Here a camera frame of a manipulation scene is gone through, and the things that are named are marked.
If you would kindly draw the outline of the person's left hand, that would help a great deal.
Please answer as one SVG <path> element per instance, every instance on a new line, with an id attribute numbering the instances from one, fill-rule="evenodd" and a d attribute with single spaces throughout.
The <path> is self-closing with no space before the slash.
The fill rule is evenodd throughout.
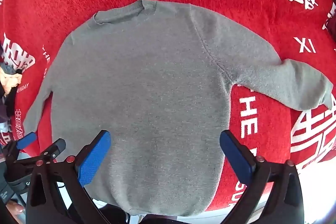
<path id="1" fill-rule="evenodd" d="M 11 200 L 6 204 L 6 207 L 13 216 L 19 215 L 25 211 L 25 208 L 22 205 Z"/>

